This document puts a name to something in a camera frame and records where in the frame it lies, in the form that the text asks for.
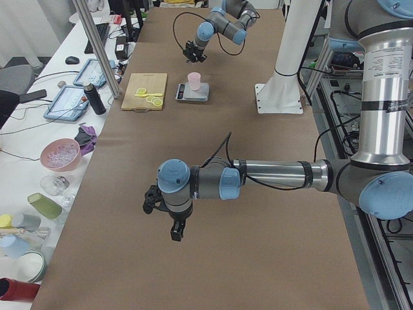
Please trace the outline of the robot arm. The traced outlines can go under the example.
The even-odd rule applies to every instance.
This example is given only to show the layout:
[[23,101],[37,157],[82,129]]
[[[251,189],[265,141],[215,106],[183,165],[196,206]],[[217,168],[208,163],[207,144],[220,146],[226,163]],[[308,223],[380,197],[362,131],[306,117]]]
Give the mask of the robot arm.
[[[292,1],[274,66],[274,74],[256,91],[256,101],[276,114],[299,112],[298,82],[307,43],[316,29],[325,1]],[[248,1],[222,1],[197,28],[183,53],[193,62],[214,34],[244,43],[258,20]],[[281,191],[315,188],[332,192],[366,214],[394,220],[412,211],[410,160],[403,155],[408,110],[409,66],[412,56],[412,1],[333,1],[330,24],[333,50],[364,50],[358,150],[349,160],[254,161],[231,160],[230,133],[201,166],[171,159],[157,170],[157,181],[145,193],[143,210],[168,213],[170,234],[183,238],[193,200],[239,197],[249,180]]]
[[182,48],[183,55],[191,63],[204,62],[207,58],[205,48],[214,35],[224,36],[243,46],[248,28],[259,18],[259,13],[249,1],[223,1],[213,7],[199,24],[194,39],[187,41]]

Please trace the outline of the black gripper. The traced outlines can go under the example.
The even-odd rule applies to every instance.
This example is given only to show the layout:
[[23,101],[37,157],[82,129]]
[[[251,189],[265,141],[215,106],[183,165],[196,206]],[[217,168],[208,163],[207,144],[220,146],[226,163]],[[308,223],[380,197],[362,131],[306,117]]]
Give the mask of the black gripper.
[[204,55],[203,50],[199,49],[193,41],[187,41],[183,49],[183,55],[186,60],[191,63],[204,62],[207,56]]
[[170,211],[166,207],[164,197],[157,185],[151,185],[149,190],[145,192],[145,200],[143,203],[143,210],[146,214],[151,214],[156,209],[161,212],[166,212],[174,220],[173,226],[170,230],[171,239],[173,241],[181,241],[183,239],[186,219]]

